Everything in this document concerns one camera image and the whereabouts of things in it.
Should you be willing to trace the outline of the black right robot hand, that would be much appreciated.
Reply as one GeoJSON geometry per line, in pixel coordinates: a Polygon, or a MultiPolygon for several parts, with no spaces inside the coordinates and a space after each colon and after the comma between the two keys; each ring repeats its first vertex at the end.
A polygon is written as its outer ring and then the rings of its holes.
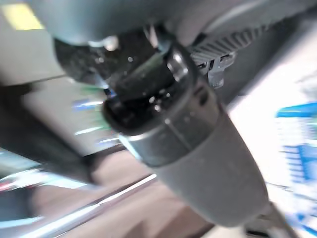
{"type": "Polygon", "coordinates": [[[247,46],[314,0],[29,0],[74,80],[115,93],[103,116],[123,145],[212,223],[269,204],[259,168],[198,66],[247,46]]]}

